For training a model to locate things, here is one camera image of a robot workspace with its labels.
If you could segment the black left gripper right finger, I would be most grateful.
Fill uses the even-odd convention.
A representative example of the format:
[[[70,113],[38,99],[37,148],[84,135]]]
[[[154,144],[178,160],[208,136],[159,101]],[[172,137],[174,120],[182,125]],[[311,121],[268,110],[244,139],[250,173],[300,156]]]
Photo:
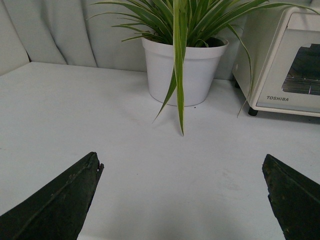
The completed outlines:
[[[286,240],[320,238],[320,185],[267,154],[262,172],[268,200]]]

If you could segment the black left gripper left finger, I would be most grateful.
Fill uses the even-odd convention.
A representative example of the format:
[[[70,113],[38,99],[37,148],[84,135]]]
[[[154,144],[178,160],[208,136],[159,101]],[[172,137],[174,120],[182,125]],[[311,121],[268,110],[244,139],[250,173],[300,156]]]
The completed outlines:
[[[104,165],[90,152],[0,217],[2,240],[76,240]]]

